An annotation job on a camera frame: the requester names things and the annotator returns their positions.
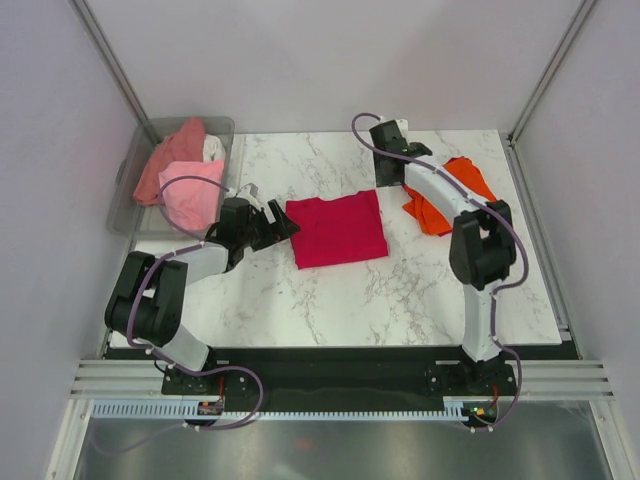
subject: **white cable tray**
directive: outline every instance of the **white cable tray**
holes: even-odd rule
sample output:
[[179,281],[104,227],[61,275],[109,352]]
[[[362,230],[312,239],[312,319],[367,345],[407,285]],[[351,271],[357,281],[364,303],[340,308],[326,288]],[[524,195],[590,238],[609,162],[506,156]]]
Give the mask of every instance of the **white cable tray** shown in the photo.
[[[93,418],[146,420],[237,420],[249,412],[225,412],[221,416],[198,413],[197,400],[96,400]],[[447,400],[442,411],[410,412],[260,412],[260,420],[298,421],[466,421],[462,402]]]

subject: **red cloth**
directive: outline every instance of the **red cloth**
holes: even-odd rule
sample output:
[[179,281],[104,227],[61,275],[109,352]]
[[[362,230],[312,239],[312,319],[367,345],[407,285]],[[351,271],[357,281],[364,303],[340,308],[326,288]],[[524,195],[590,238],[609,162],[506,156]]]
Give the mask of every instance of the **red cloth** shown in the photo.
[[[496,197],[491,193],[482,177],[482,172],[467,157],[452,158],[445,164],[444,168],[460,180],[465,187],[470,188],[491,202],[496,201]],[[429,200],[406,185],[404,189],[411,197],[411,201],[402,208],[409,215],[418,219],[420,228],[424,233],[443,236],[451,232],[451,225],[449,225],[447,219],[436,210],[436,207],[429,203]]]
[[291,237],[300,269],[389,255],[375,190],[331,201],[289,200],[285,209],[300,226],[300,232]]
[[202,163],[204,146],[204,124],[199,118],[187,120],[180,130],[172,133],[156,147],[142,171],[133,198],[145,207],[158,204],[160,181],[158,174],[171,162]]

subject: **cable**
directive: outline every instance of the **cable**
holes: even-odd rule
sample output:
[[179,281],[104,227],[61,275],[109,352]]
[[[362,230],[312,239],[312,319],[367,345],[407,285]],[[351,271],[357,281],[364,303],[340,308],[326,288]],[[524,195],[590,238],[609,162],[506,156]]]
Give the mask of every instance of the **cable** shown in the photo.
[[98,452],[100,455],[104,455],[105,457],[117,457],[120,455],[124,455],[125,453],[130,452],[131,450],[135,450],[136,448],[141,447],[142,445],[150,442],[151,440],[155,440],[160,435],[164,435],[165,433],[172,432],[173,430],[178,430],[179,428],[183,428],[182,423],[174,423],[167,427],[161,428],[157,432],[152,433],[151,435],[143,438],[142,440],[138,440],[137,442],[129,445],[128,447],[118,448],[116,450],[107,450],[106,448],[103,448],[100,445],[98,445],[98,442],[95,436],[96,429],[94,427],[91,429],[91,432],[89,433],[89,443],[93,448],[96,449],[96,452]]
[[[362,138],[362,136],[358,133],[358,130],[356,129],[356,123],[360,118],[363,117],[369,117],[369,118],[374,118],[378,121],[380,121],[380,117],[378,115],[375,115],[373,113],[359,113],[358,115],[356,115],[355,117],[353,117],[353,120],[351,120],[351,131],[353,132],[354,136],[356,137],[356,139],[362,144],[364,145],[366,148],[368,148],[369,150],[371,150],[372,152],[376,152],[380,155],[384,155],[386,157],[390,157],[390,158],[395,158],[397,160],[402,160],[405,162],[410,162],[410,163],[415,163],[417,165],[420,165],[424,168],[426,168],[427,170],[436,173],[437,175],[440,175],[444,180],[447,181],[447,183],[449,183],[453,188],[455,188],[464,198],[467,198],[467,200],[476,208],[479,208],[480,210],[484,211],[485,213],[491,215],[493,218],[495,218],[500,225],[502,225],[507,232],[509,232],[509,235],[511,235],[511,237],[513,238],[514,242],[516,243],[516,246],[518,247],[518,250],[520,251],[520,255],[522,256],[522,263],[523,263],[523,269],[522,269],[522,277],[512,283],[507,283],[507,284],[503,284],[503,285],[498,285],[496,288],[494,288],[491,292],[491,326],[490,326],[490,334],[491,334],[491,340],[493,341],[493,343],[503,352],[507,353],[508,355],[512,356],[513,359],[516,361],[516,369],[518,371],[518,382],[517,382],[517,386],[516,386],[516,393],[513,397],[513,400],[511,401],[511,403],[509,404],[509,407],[507,407],[507,411],[504,412],[504,415],[497,419],[496,422],[493,424],[493,426],[497,426],[500,423],[502,423],[513,411],[513,408],[515,407],[515,405],[518,403],[518,399],[520,398],[520,392],[522,391],[522,360],[520,360],[520,356],[518,355],[518,353],[510,348],[507,347],[506,345],[503,345],[499,340],[498,337],[496,335],[496,306],[497,306],[497,301],[496,301],[496,295],[498,294],[498,292],[501,292],[502,290],[506,290],[509,288],[516,288],[519,287],[520,285],[522,285],[525,280],[528,278],[529,276],[529,257],[527,256],[527,252],[524,248],[524,244],[522,243],[522,240],[520,240],[520,237],[518,236],[518,234],[516,233],[516,231],[513,229],[513,227],[509,224],[509,222],[507,222],[507,220],[505,220],[502,215],[500,215],[498,212],[492,210],[491,208],[487,207],[486,205],[483,205],[482,203],[474,200],[473,198],[470,198],[469,195],[467,194],[467,191],[464,187],[462,187],[457,180],[455,180],[452,176],[449,175],[449,173],[445,173],[444,169],[440,169],[440,168],[436,168],[434,165],[431,165],[430,163],[427,162],[423,162],[422,160],[418,160],[416,158],[413,157],[409,157],[407,155],[401,155],[398,153],[391,153],[391,152],[385,152],[384,150],[381,150],[371,144],[369,144],[364,138]],[[481,427],[480,429],[476,428],[475,431],[478,430],[488,430],[488,427]]]
[[498,386],[494,383],[493,384],[493,400],[489,405],[489,409],[493,408],[498,403],[498,398],[500,398],[500,395],[498,392]]
[[494,420],[493,422],[488,422],[485,419],[480,418],[480,416],[478,416],[478,415],[474,415],[474,417],[480,423],[484,423],[485,425],[489,425],[490,427],[493,427],[496,424],[496,421],[498,420],[498,418],[500,418],[500,407],[496,403],[496,420]]
[[160,213],[162,214],[162,216],[164,217],[164,219],[167,221],[167,223],[169,225],[171,225],[173,228],[175,228],[176,230],[178,230],[181,233],[184,233],[185,235],[191,237],[191,238],[195,238],[198,241],[202,241],[203,238],[200,237],[200,235],[198,235],[195,232],[191,232],[185,228],[182,228],[180,225],[178,225],[177,223],[175,223],[173,220],[171,220],[171,218],[169,218],[169,214],[166,212],[166,208],[163,208],[163,206],[165,205],[164,203],[164,191],[167,189],[167,187],[169,187],[169,185],[175,183],[175,182],[179,182],[180,180],[201,180],[203,182],[209,183],[211,185],[215,185],[216,187],[220,188],[221,190],[228,192],[229,188],[226,187],[225,185],[222,185],[221,183],[216,182],[215,180],[211,180],[210,178],[206,178],[206,177],[200,177],[198,175],[182,175],[180,177],[175,177],[172,178],[171,180],[169,180],[167,183],[165,183],[162,188],[160,189],[160,192],[158,193],[158,207],[160,208]]
[[162,375],[165,375],[167,373],[166,370],[160,368],[160,366],[158,365],[158,360],[153,361],[153,366],[156,367],[156,370],[158,370]]
[[[142,282],[140,284],[140,287],[138,288],[138,291],[136,292],[136,296],[134,297],[133,300],[133,304],[131,306],[131,311],[129,312],[129,318],[127,319],[127,331],[126,331],[126,337],[127,337],[127,343],[129,344],[130,347],[132,348],[136,348],[136,349],[141,349],[141,348],[148,348],[151,347],[152,348],[152,352],[155,354],[155,356],[160,359],[163,360],[169,364],[174,364],[175,362],[170,359],[169,357],[167,357],[166,355],[164,355],[163,353],[159,352],[152,344],[146,344],[146,343],[138,343],[135,342],[133,340],[133,325],[135,323],[135,318],[136,318],[136,313],[138,312],[138,308],[140,306],[140,302],[142,300],[142,297],[144,295],[144,291],[147,289],[147,286],[149,285],[149,282],[151,281],[151,278],[153,277],[153,274],[156,272],[156,270],[160,267],[160,265],[162,265],[165,261],[178,256],[178,255],[182,255],[185,253],[189,253],[189,252],[194,252],[196,250],[199,250],[201,248],[204,247],[204,241],[203,238],[200,238],[200,236],[198,234],[196,234],[195,232],[190,232],[189,230],[186,230],[184,228],[182,228],[180,225],[176,224],[175,222],[173,222],[170,218],[169,215],[167,214],[167,212],[165,212],[165,209],[162,208],[162,205],[164,205],[164,199],[163,199],[163,194],[164,191],[167,189],[167,187],[169,187],[171,184],[178,182],[180,180],[200,180],[206,183],[210,183],[212,185],[215,185],[217,187],[219,187],[220,189],[224,190],[225,192],[228,192],[229,189],[216,182],[215,180],[211,180],[209,178],[205,178],[205,177],[200,177],[198,175],[183,175],[180,177],[176,177],[176,178],[172,178],[171,180],[169,180],[167,183],[165,183],[162,188],[160,189],[160,192],[158,194],[158,203],[159,205],[161,205],[160,207],[160,213],[162,213],[162,216],[165,218],[165,220],[176,230],[184,233],[185,235],[188,235],[198,241],[200,241],[201,243],[198,243],[197,245],[192,245],[189,247],[185,247],[185,248],[181,248],[178,250],[175,250],[173,252],[169,252],[169,253],[165,253],[164,255],[160,256],[159,258],[156,259],[156,261],[153,263],[153,265],[151,265],[151,267],[149,268],[149,270],[147,271],[147,273],[145,274],[145,276],[142,279]],[[157,360],[154,360],[154,366],[161,371],[163,374],[165,373],[165,371],[163,371],[157,364]],[[208,424],[208,425],[203,425],[203,426],[198,426],[195,427],[197,428],[197,430],[231,430],[233,428],[238,428],[238,427],[242,427],[244,425],[247,425],[248,423],[250,423],[251,421],[253,421],[254,416],[256,413],[258,413],[258,411],[260,410],[260,407],[262,406],[262,403],[264,401],[264,385],[262,384],[262,381],[260,380],[260,377],[258,377],[258,375],[251,369],[246,368],[246,367],[240,367],[240,366],[232,366],[232,365],[227,365],[224,367],[218,367],[218,368],[214,368],[211,370],[207,370],[204,372],[198,372],[198,371],[194,371],[191,370],[189,368],[186,368],[182,365],[178,365],[175,364],[175,368],[177,368],[178,370],[191,375],[193,377],[205,377],[205,376],[209,376],[209,375],[216,375],[219,373],[226,373],[226,372],[241,372],[241,373],[245,373],[247,375],[249,375],[250,377],[252,377],[257,385],[258,385],[258,401],[256,402],[255,407],[253,408],[253,410],[251,410],[251,412],[249,412],[248,415],[246,415],[245,417],[241,418],[240,420],[236,420],[235,422],[226,424],[226,425],[212,425],[212,424]],[[223,385],[224,383],[221,383],[220,388],[221,391],[223,391]],[[102,455],[106,455],[106,456],[118,456],[118,455],[122,455],[125,454],[127,452],[130,452],[131,450],[134,450],[138,447],[140,447],[141,445],[144,445],[147,442],[150,442],[151,440],[157,438],[160,435],[163,435],[167,432],[173,431],[173,430],[177,430],[178,428],[182,428],[184,424],[174,424],[174,425],[170,425],[166,428],[163,428],[161,430],[158,430],[157,432],[153,433],[152,435],[143,438],[142,440],[129,445],[128,447],[124,447],[124,448],[120,448],[117,450],[106,450],[104,448],[102,448],[100,445],[98,445],[96,439],[95,439],[95,434],[93,433],[93,430],[91,432],[91,437],[90,437],[90,443],[93,446],[93,448],[96,449],[96,451]]]

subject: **gray wall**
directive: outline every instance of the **gray wall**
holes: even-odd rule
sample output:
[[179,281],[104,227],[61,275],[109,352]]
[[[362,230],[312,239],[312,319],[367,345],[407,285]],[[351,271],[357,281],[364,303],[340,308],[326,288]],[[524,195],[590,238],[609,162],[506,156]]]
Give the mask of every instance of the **gray wall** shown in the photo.
[[104,227],[134,121],[64,0],[0,28],[0,477],[42,478],[125,245]]
[[521,139],[586,352],[640,447],[640,3],[600,2]]
[[151,117],[512,126],[579,0],[89,0]]

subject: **marble table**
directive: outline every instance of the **marble table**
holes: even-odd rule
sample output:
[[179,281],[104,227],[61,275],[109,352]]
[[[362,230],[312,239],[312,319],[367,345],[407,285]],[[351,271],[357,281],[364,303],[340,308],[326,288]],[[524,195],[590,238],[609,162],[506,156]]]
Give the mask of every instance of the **marble table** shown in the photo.
[[[512,210],[514,226],[531,259],[520,288],[500,294],[498,334],[509,344],[558,344],[556,319],[545,290],[522,207],[498,133],[410,132],[446,162],[467,156],[498,198]],[[319,196],[334,199],[375,188],[371,153],[351,133],[238,135],[229,184],[253,182],[262,199]],[[424,235],[402,210],[401,187],[377,190],[387,258],[298,270],[290,242],[252,253],[225,275],[209,277],[185,295],[183,323],[217,347],[323,347],[459,344],[464,332],[462,286],[448,265],[450,237]],[[192,242],[145,241],[154,254]],[[512,278],[522,271],[520,259]],[[114,334],[112,347],[126,342]]]

